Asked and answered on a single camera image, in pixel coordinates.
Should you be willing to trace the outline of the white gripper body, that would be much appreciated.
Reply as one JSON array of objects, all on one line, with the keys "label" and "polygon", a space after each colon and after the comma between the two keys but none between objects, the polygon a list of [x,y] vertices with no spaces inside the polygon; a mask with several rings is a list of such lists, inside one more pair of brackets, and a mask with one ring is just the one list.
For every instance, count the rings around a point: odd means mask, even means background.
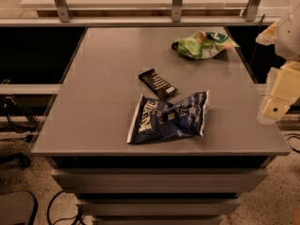
[{"label": "white gripper body", "polygon": [[277,25],[275,51],[285,60],[300,60],[300,3],[293,3]]}]

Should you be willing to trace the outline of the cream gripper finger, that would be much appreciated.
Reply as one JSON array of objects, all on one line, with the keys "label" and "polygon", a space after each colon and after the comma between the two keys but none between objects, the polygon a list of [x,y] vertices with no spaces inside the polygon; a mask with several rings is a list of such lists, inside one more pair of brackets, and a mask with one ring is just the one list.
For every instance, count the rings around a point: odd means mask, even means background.
[{"label": "cream gripper finger", "polygon": [[276,123],[299,98],[300,63],[287,61],[281,68],[272,67],[257,120],[264,125]]},{"label": "cream gripper finger", "polygon": [[277,37],[277,29],[278,22],[273,22],[256,37],[256,42],[264,46],[275,44]]}]

